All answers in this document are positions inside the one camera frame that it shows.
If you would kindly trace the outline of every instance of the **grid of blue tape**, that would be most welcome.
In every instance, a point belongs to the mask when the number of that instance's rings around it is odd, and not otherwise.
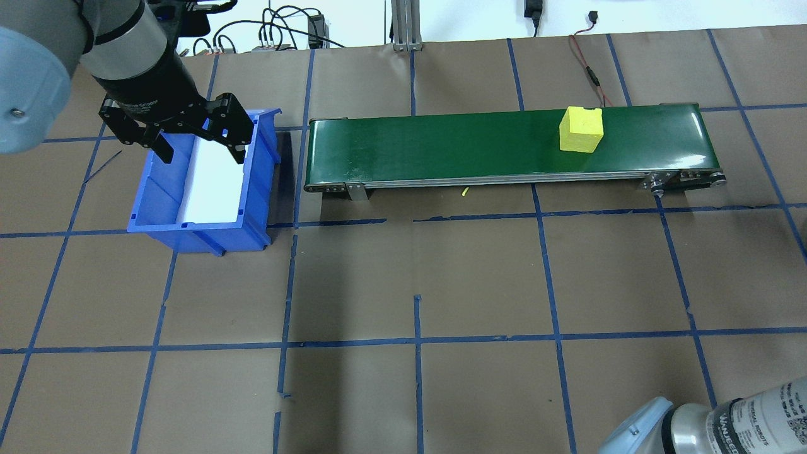
[[[415,347],[415,378],[416,378],[416,423],[417,423],[417,451],[419,454],[424,452],[424,417],[423,417],[423,374],[422,374],[422,363],[421,363],[421,346],[423,344],[432,344],[432,343],[491,343],[491,342],[552,342],[556,346],[557,352],[557,361],[558,361],[558,374],[560,379],[561,385],[561,393],[563,399],[563,409],[566,417],[566,424],[567,424],[567,433],[569,439],[569,448],[572,454],[577,453],[577,447],[575,442],[575,431],[574,431],[574,422],[572,419],[571,414],[571,403],[569,399],[569,389],[567,385],[566,379],[566,369],[564,366],[564,358],[563,358],[563,351],[562,351],[562,341],[565,340],[594,340],[594,339],[624,339],[624,338],[675,338],[675,337],[689,337],[692,338],[693,342],[695,343],[696,352],[698,355],[698,360],[700,361],[701,371],[703,373],[703,378],[705,382],[705,386],[707,389],[707,393],[709,395],[709,400],[711,401],[712,406],[717,404],[716,398],[714,395],[712,382],[709,376],[709,367],[706,363],[706,358],[704,356],[703,348],[700,344],[700,338],[702,337],[709,337],[709,336],[731,336],[731,335],[743,335],[743,334],[792,334],[792,333],[807,333],[807,326],[794,326],[794,327],[772,327],[772,328],[750,328],[750,329],[723,329],[723,330],[701,330],[698,329],[694,316],[689,313],[689,298],[687,294],[686,284],[684,282],[684,277],[681,272],[680,264],[678,261],[677,253],[675,252],[675,243],[673,242],[673,238],[670,233],[669,225],[667,223],[667,213],[670,212],[712,212],[712,211],[746,211],[746,210],[783,210],[785,216],[788,218],[788,223],[792,229],[794,238],[801,249],[801,253],[805,258],[805,262],[807,263],[807,250],[805,250],[805,245],[801,240],[799,235],[798,229],[796,224],[791,216],[789,211],[790,208],[807,208],[807,203],[786,203],[784,197],[779,189],[779,185],[776,182],[776,178],[771,171],[770,166],[767,164],[767,159],[765,158],[762,146],[759,144],[759,141],[756,138],[753,128],[751,127],[751,122],[748,120],[746,115],[746,111],[748,110],[763,110],[763,109],[790,109],[790,108],[805,108],[807,104],[804,103],[794,103],[794,104],[776,104],[776,105],[766,105],[766,106],[744,106],[742,105],[740,98],[737,94],[737,91],[734,87],[734,83],[731,80],[731,76],[729,75],[729,71],[725,66],[725,63],[722,59],[722,55],[720,54],[720,50],[717,46],[717,42],[714,39],[713,33],[711,30],[707,31],[709,35],[709,40],[713,46],[713,50],[717,59],[720,62],[721,68],[724,72],[725,78],[729,87],[731,89],[732,95],[734,96],[734,101],[736,102],[736,106],[731,107],[705,107],[702,108],[702,111],[739,111],[742,115],[743,121],[746,125],[746,129],[749,135],[754,142],[755,148],[757,153],[759,154],[759,158],[763,163],[763,166],[767,172],[767,176],[771,181],[771,185],[774,187],[776,191],[776,195],[779,199],[778,204],[768,205],[764,207],[747,207],[747,206],[725,206],[725,207],[681,207],[681,208],[665,208],[663,206],[663,202],[661,200],[656,200],[656,207],[655,208],[629,208],[629,209],[609,209],[609,210],[591,210],[591,211],[561,211],[561,212],[544,212],[541,210],[541,203],[538,199],[538,194],[535,188],[535,185],[532,185],[532,193],[533,193],[533,202],[535,206],[534,212],[521,212],[521,213],[505,213],[505,214],[483,214],[483,215],[461,215],[461,216],[435,216],[429,219],[421,219],[421,220],[414,220],[414,222],[441,222],[441,221],[473,221],[473,220],[483,220],[483,219],[517,219],[517,218],[535,218],[537,221],[537,233],[538,238],[541,246],[541,259],[544,265],[544,277],[546,279],[547,284],[547,291],[549,293],[549,302],[550,302],[550,314],[552,318],[552,327],[553,332],[551,334],[526,334],[526,335],[515,335],[515,336],[508,336],[508,335],[488,335],[488,336],[441,336],[441,337],[423,337],[420,332],[420,302],[421,298],[420,295],[414,296],[414,336],[411,338],[377,338],[377,339],[363,339],[363,340],[345,340],[345,341],[326,341],[326,342],[290,342],[289,338],[289,326],[291,323],[291,302],[292,302],[292,294],[294,290],[294,277],[295,277],[295,259],[296,259],[296,251],[297,251],[297,241],[298,236],[295,234],[292,240],[292,247],[291,247],[291,256],[289,258],[289,271],[288,271],[288,281],[287,281],[287,288],[286,288],[286,308],[284,311],[284,320],[283,320],[283,334],[282,334],[282,341],[281,342],[267,342],[267,343],[230,343],[230,344],[193,344],[193,345],[162,345],[160,344],[160,336],[162,331],[162,324],[165,317],[165,302],[168,299],[171,282],[174,276],[174,268],[177,262],[177,254],[174,253],[171,257],[171,261],[169,264],[169,271],[168,275],[165,280],[165,291],[162,298],[162,305],[160,307],[160,312],[157,315],[157,325],[154,331],[154,338],[151,345],[133,345],[133,346],[100,346],[100,347],[36,347],[36,338],[39,334],[39,330],[44,319],[45,311],[48,307],[48,301],[50,299],[53,285],[56,282],[56,276],[58,275],[59,268],[61,265],[61,261],[65,254],[65,249],[67,247],[68,241],[72,236],[86,236],[86,235],[118,235],[118,234],[128,234],[125,230],[86,230],[86,231],[73,231],[73,224],[76,220],[76,216],[78,214],[78,209],[82,201],[82,197],[84,196],[85,185],[82,184],[81,188],[79,189],[78,196],[76,198],[76,203],[73,208],[72,215],[70,217],[70,222],[68,225],[67,230],[65,231],[58,231],[58,232],[27,232],[27,233],[2,233],[0,234],[0,238],[36,238],[36,237],[63,237],[64,240],[61,245],[61,249],[56,259],[56,264],[53,268],[53,273],[51,279],[48,283],[48,289],[45,293],[44,301],[40,309],[39,316],[37,318],[33,333],[31,334],[31,340],[28,343],[27,347],[13,349],[13,348],[6,348],[0,349],[0,355],[24,355],[23,357],[23,364],[20,368],[19,376],[15,384],[14,391],[11,396],[10,403],[8,405],[5,417],[2,422],[2,428],[0,428],[0,446],[2,446],[2,442],[6,435],[6,430],[9,425],[9,421],[13,415],[15,403],[19,396],[19,390],[22,386],[23,380],[25,378],[25,374],[27,371],[28,362],[31,358],[31,355],[34,354],[54,354],[54,353],[93,353],[93,352],[125,352],[125,351],[147,351],[149,352],[149,361],[147,372],[144,378],[144,385],[143,391],[141,394],[140,399],[140,407],[138,409],[138,415],[136,420],[135,431],[132,437],[132,448],[131,453],[134,454],[137,452],[137,447],[140,439],[140,429],[142,427],[143,416],[146,409],[146,405],[148,402],[148,391],[151,383],[151,378],[154,369],[154,363],[156,361],[157,353],[159,351],[211,351],[211,350],[245,350],[245,349],[278,349],[280,350],[280,364],[278,368],[278,389],[277,391],[281,394],[284,394],[284,384],[285,384],[285,373],[286,373],[286,356],[288,349],[290,348],[340,348],[340,347],[362,347],[362,346],[382,346],[382,345],[413,345]],[[606,35],[606,39],[608,41],[608,46],[611,51],[611,55],[613,57],[613,62],[617,70],[617,76],[619,77],[619,81],[622,87],[623,95],[625,96],[625,101],[628,105],[631,105],[630,95],[628,92],[627,85],[625,83],[625,78],[622,74],[621,65],[619,62],[619,58],[617,55],[616,48],[613,45],[613,41],[610,35]],[[510,39],[506,40],[508,46],[508,53],[510,56],[510,61],[512,64],[512,73],[516,87],[516,96],[518,99],[519,109],[524,110],[524,100],[521,93],[521,81],[519,79],[518,74],[518,66],[516,63],[516,55],[513,51],[512,41]],[[297,162],[297,179],[296,179],[296,187],[295,187],[295,204],[294,204],[294,220],[291,223],[282,223],[282,224],[274,224],[269,225],[269,228],[293,228],[295,230],[305,227],[322,227],[322,226],[330,226],[330,225],[367,225],[367,224],[382,224],[386,221],[386,219],[359,219],[359,220],[349,220],[349,221],[317,221],[317,222],[300,222],[299,221],[299,204],[300,204],[300,194],[302,189],[302,178],[303,178],[303,165],[304,165],[304,156],[305,156],[305,143],[306,143],[306,135],[308,132],[308,108],[311,100],[311,84],[312,84],[312,74],[314,69],[314,62],[315,62],[316,51],[310,52],[309,62],[308,62],[308,72],[307,72],[307,82],[306,82],[306,92],[305,92],[305,105],[303,108],[303,122],[302,126],[299,127],[287,127],[287,128],[278,128],[278,130],[282,131],[300,131],[302,134],[302,139],[300,141],[300,150],[299,150],[299,160]],[[416,91],[415,91],[415,53],[412,52],[410,54],[410,91],[411,91],[411,114],[414,116],[416,115]],[[212,90],[213,84],[215,81],[215,72],[218,67],[218,57],[215,57],[213,61],[213,69],[211,74],[210,84],[207,90],[207,97],[209,98]],[[96,155],[98,153],[98,147],[101,141],[107,140],[114,140],[114,137],[105,137],[104,136],[104,127],[98,132],[96,137],[73,137],[73,138],[65,138],[65,139],[48,139],[46,142],[74,142],[74,141],[94,141],[95,146],[93,148],[93,153],[90,157],[90,161],[87,165],[86,172],[85,172],[85,180],[90,175],[92,171]],[[679,283],[679,289],[681,292],[682,302],[684,304],[684,309],[688,315],[689,319],[689,330],[673,330],[673,331],[635,331],[635,332],[608,332],[608,333],[563,333],[560,330],[560,323],[558,320],[558,311],[555,304],[554,299],[554,287],[552,282],[552,271],[551,271],[551,263],[550,263],[550,256],[547,251],[546,247],[546,235],[543,225],[543,219],[546,217],[551,216],[580,216],[580,215],[603,215],[603,216],[618,216],[618,215],[629,215],[629,214],[640,214],[640,213],[655,213],[659,215],[659,220],[663,227],[663,231],[665,233],[665,237],[667,239],[667,246],[669,248],[671,261],[673,263],[673,267],[675,269],[676,278]],[[274,414],[274,424],[273,424],[273,442],[274,442],[274,449],[273,452],[278,452],[278,444],[280,440],[280,428],[282,424],[282,413],[276,412]]]

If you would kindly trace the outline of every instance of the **yellow foam cube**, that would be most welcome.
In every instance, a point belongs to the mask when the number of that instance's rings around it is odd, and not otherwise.
[[[569,106],[560,122],[560,149],[594,153],[603,138],[603,110]]]

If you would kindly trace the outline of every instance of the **metal pole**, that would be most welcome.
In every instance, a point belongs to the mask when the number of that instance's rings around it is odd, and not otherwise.
[[[421,50],[420,0],[392,0],[392,48],[396,52]]]

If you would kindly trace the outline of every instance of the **green conveyor belt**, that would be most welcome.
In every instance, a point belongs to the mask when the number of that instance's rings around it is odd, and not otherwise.
[[[603,109],[594,153],[559,149],[564,109],[314,120],[307,191],[641,178],[717,171],[696,104]]]

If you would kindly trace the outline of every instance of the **red wire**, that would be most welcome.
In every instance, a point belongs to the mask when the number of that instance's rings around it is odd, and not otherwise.
[[[577,38],[575,37],[575,35],[577,35],[578,33],[591,31],[594,28],[594,25],[595,24],[592,24],[589,28],[585,28],[583,30],[578,30],[577,32],[575,32],[574,35],[569,35],[569,37],[571,38],[571,42],[575,43],[575,47],[577,48],[577,52],[580,54],[580,60],[583,61],[583,66],[585,66],[585,67],[588,67],[588,62],[586,61],[586,57],[583,56],[583,50],[580,48],[580,44],[577,44]],[[605,91],[603,91],[603,87],[598,86],[597,90],[599,90],[599,92],[603,95],[603,98],[605,98],[605,101],[607,101],[608,104],[610,104],[611,107],[613,107],[613,103],[611,102],[611,99],[609,99],[608,96],[605,95]]]
[[[569,35],[569,37],[571,38],[571,42],[575,43],[577,52],[580,54],[580,59],[583,60],[583,66],[588,66],[588,63],[586,62],[586,57],[583,57],[583,50],[580,48],[580,44],[577,44],[577,38],[575,38],[575,35]]]

